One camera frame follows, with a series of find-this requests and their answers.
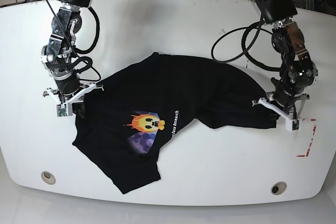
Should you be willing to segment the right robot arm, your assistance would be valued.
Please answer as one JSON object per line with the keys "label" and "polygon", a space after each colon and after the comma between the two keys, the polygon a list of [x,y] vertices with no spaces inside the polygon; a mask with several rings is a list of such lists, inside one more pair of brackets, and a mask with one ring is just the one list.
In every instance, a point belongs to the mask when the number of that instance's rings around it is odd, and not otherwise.
{"label": "right robot arm", "polygon": [[[41,52],[41,62],[56,83],[56,89],[48,88],[43,96],[56,102],[58,117],[77,115],[84,117],[84,96],[100,87],[97,80],[82,79],[80,74],[93,69],[92,52],[100,35],[100,21],[91,6],[92,0],[58,0],[62,3],[58,12],[53,12],[52,33],[48,44]],[[76,33],[81,29],[81,8],[87,8],[96,22],[96,34],[92,45],[81,50],[75,46]]]}

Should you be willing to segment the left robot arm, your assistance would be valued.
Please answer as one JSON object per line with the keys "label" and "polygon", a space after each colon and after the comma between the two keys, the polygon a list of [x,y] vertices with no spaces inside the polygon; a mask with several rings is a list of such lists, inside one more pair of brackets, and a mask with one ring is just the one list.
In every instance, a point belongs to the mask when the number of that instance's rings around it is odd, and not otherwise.
{"label": "left robot arm", "polygon": [[[251,63],[261,69],[278,72],[280,79],[271,79],[275,90],[266,93],[264,98],[253,101],[253,105],[262,105],[284,118],[288,131],[298,130],[302,123],[300,118],[302,106],[310,98],[304,93],[304,89],[313,84],[318,76],[318,70],[304,45],[303,33],[292,20],[297,10],[292,0],[251,0],[251,2],[260,13],[260,20],[243,29],[242,52],[228,62],[246,56]],[[249,54],[263,25],[273,26],[271,43],[274,50],[281,55],[282,65],[279,68],[267,66]],[[295,106],[297,101],[301,102],[300,108]]]}

